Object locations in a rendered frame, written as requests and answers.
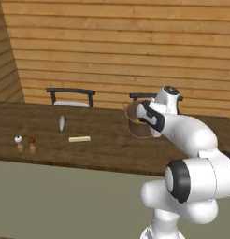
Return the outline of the brown-topped wooden shaker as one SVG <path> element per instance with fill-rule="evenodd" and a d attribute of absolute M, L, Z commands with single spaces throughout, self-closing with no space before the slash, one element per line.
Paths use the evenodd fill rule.
<path fill-rule="evenodd" d="M 28 142 L 28 144 L 29 144 L 29 148 L 30 148 L 30 152 L 31 153 L 35 153 L 36 152 L 36 144 L 35 144 L 35 139 L 34 139 L 34 137 L 29 137 L 28 139 L 27 139 L 27 142 Z"/>

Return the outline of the grey fish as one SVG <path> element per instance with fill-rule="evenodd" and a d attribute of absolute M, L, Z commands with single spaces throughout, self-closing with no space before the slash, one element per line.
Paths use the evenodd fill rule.
<path fill-rule="evenodd" d="M 66 115 L 62 115 L 59 118 L 59 132 L 62 132 L 65 129 L 66 124 Z"/>

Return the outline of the white-topped wooden shaker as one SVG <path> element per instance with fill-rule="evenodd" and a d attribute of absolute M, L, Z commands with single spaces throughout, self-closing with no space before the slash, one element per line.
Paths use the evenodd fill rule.
<path fill-rule="evenodd" d="M 24 146 L 23 146 L 23 143 L 22 143 L 22 136 L 21 135 L 17 135 L 15 138 L 14 138 L 14 141 L 16 142 L 17 144 L 17 149 L 19 152 L 23 152 L 24 151 Z"/>

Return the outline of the pale yellow stick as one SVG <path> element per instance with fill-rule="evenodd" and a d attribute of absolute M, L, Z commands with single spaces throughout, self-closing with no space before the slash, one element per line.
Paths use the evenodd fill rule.
<path fill-rule="evenodd" d="M 69 137 L 68 138 L 69 143 L 89 142 L 89 141 L 91 141 L 90 136 L 76 136 L 76 137 Z"/>

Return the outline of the brown round pot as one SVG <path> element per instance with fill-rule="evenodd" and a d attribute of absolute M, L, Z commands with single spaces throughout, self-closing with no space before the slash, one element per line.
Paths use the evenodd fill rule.
<path fill-rule="evenodd" d="M 122 104 L 125 116 L 128 120 L 129 133 L 139 139 L 151 138 L 151 130 L 146 123 L 140 122 L 137 117 L 137 106 L 140 101 L 134 101 L 133 103 L 124 102 Z"/>

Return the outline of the black chair with white seat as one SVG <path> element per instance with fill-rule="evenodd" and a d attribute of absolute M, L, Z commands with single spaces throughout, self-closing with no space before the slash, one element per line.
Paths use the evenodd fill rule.
<path fill-rule="evenodd" d="M 183 100 L 178 93 L 170 94 L 164 90 L 160 90 L 158 93 L 135 92 L 131 93 L 130 97 L 134 100 L 145 98 L 153 110 L 174 115 L 179 114 L 178 101 Z"/>
<path fill-rule="evenodd" d="M 93 90 L 85 90 L 85 89 L 77 89 L 77 88 L 47 88 L 46 92 L 50 93 L 51 102 L 54 105 L 93 107 L 93 96 L 95 95 L 95 91 L 93 91 Z M 88 104 L 79 103 L 79 102 L 60 102 L 60 101 L 57 101 L 56 100 L 56 93 L 57 92 L 86 94 L 88 96 Z"/>

